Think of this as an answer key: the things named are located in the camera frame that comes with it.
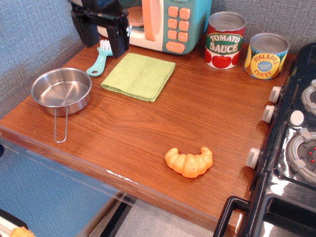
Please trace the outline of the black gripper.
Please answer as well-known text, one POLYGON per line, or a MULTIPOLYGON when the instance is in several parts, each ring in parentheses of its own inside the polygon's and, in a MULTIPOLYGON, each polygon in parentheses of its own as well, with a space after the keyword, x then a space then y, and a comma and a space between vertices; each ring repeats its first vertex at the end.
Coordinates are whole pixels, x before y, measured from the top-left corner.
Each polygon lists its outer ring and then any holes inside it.
POLYGON ((118 0, 72 0, 71 17, 86 47, 99 42, 97 26, 107 29, 113 56, 121 57, 129 50, 131 26, 128 12, 118 0))

